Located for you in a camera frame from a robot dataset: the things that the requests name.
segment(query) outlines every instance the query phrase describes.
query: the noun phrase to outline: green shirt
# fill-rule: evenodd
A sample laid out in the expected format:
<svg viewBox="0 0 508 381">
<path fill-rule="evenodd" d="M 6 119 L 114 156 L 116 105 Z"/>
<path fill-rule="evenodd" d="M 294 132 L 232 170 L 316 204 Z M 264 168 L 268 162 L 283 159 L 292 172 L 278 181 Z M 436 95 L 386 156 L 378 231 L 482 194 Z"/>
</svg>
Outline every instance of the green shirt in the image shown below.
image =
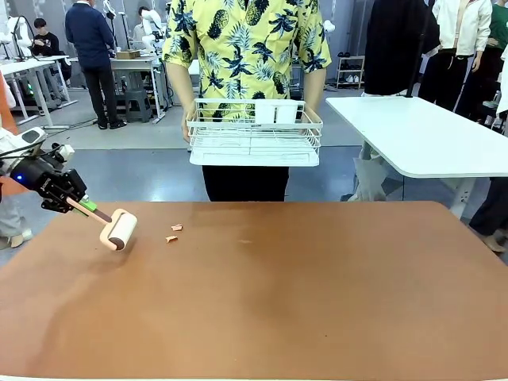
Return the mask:
<svg viewBox="0 0 508 381">
<path fill-rule="evenodd" d="M 508 8 L 498 4 L 492 6 L 491 38 L 499 42 L 496 48 L 505 50 L 508 45 Z"/>
</svg>

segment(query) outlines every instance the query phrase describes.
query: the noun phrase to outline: wire basket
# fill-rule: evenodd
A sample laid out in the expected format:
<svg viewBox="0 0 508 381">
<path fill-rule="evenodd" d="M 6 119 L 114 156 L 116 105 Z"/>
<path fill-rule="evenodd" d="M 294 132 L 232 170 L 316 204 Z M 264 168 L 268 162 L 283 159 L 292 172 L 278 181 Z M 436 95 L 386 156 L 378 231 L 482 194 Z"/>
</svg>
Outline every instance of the wire basket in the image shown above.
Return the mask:
<svg viewBox="0 0 508 381">
<path fill-rule="evenodd" d="M 305 102 L 197 99 L 187 120 L 196 165 L 315 167 L 323 122 Z"/>
</svg>

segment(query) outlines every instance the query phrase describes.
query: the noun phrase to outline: blue floor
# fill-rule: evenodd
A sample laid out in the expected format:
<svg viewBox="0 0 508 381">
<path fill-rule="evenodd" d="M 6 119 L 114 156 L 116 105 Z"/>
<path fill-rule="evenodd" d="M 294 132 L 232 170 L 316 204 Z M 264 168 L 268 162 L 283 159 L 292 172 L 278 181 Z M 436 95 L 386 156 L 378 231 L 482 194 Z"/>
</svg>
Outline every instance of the blue floor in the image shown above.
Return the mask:
<svg viewBox="0 0 508 381">
<path fill-rule="evenodd" d="M 291 169 L 287 201 L 339 201 L 352 193 L 354 164 L 360 147 L 326 147 L 321 149 L 321 165 Z M 207 201 L 200 167 L 189 163 L 183 149 L 123 149 L 77 151 L 71 162 L 88 186 L 95 202 L 128 201 Z M 402 176 L 391 172 L 402 181 Z M 406 201 L 433 200 L 449 206 L 453 193 L 439 180 L 404 179 Z M 473 191 L 464 220 L 472 217 L 483 202 L 489 182 L 479 180 Z M 391 201 L 402 200 L 402 188 L 390 195 Z M 42 210 L 38 195 L 23 194 L 17 199 L 23 214 L 35 233 L 39 233 L 55 214 Z M 0 252 L 0 266 L 17 251 Z"/>
</svg>

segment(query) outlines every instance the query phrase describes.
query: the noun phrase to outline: black hair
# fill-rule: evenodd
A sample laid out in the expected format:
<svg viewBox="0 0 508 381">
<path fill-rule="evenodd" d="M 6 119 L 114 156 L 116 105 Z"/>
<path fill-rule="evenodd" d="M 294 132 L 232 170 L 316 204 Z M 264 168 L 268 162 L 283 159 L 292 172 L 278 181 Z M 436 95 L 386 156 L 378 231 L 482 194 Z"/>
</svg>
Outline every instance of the black hair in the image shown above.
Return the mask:
<svg viewBox="0 0 508 381">
<path fill-rule="evenodd" d="M 36 29 L 42 28 L 46 26 L 46 20 L 43 18 L 36 18 L 33 22 L 33 26 L 35 26 Z"/>
<path fill-rule="evenodd" d="M 144 11 L 144 10 L 149 10 L 146 6 L 141 6 L 140 9 L 137 11 L 137 14 L 139 14 L 141 16 L 141 13 Z"/>
</svg>

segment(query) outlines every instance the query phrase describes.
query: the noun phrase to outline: floor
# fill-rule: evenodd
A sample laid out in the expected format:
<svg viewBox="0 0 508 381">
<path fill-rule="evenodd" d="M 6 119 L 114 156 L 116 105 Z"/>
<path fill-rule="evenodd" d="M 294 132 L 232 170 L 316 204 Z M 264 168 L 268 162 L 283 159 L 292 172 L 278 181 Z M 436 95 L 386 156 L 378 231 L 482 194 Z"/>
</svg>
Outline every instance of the floor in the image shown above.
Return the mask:
<svg viewBox="0 0 508 381">
<path fill-rule="evenodd" d="M 287 188 L 287 201 L 338 201 L 351 193 L 354 176 L 352 159 L 360 147 L 325 147 L 321 150 L 321 165 L 314 168 L 293 168 Z M 72 160 L 85 179 L 88 194 L 95 202 L 177 202 L 206 201 L 200 167 L 189 163 L 186 149 L 124 149 L 81 150 Z M 391 172 L 391 178 L 402 177 Z M 472 217 L 487 193 L 488 180 L 480 180 L 471 196 L 464 220 Z M 405 179 L 405 200 L 433 200 L 448 206 L 452 192 L 439 180 Z M 402 199 L 402 189 L 390 196 Z M 39 233 L 56 214 L 42 210 L 37 194 L 18 196 L 22 209 L 34 233 Z M 0 251 L 0 266 L 17 250 Z M 502 258 L 508 264 L 508 256 Z"/>
<path fill-rule="evenodd" d="M 361 94 L 358 90 L 326 91 L 325 98 L 353 97 Z M 64 107 L 61 110 L 51 112 L 54 125 L 75 125 L 94 119 L 90 96 L 87 91 L 71 91 L 71 99 L 78 100 L 74 105 Z M 348 124 L 326 104 L 325 99 L 321 102 L 317 112 L 325 128 L 321 143 L 326 147 L 360 145 L 362 140 Z M 187 144 L 181 138 L 182 107 L 170 108 L 166 117 L 158 124 L 152 123 L 129 123 L 127 127 L 114 131 L 101 131 L 95 126 L 78 126 L 70 131 L 48 131 L 58 133 L 48 139 L 48 143 L 65 142 L 75 149 L 157 149 L 157 148 L 186 148 Z M 44 117 L 22 125 L 25 131 L 32 127 L 46 125 Z"/>
</svg>

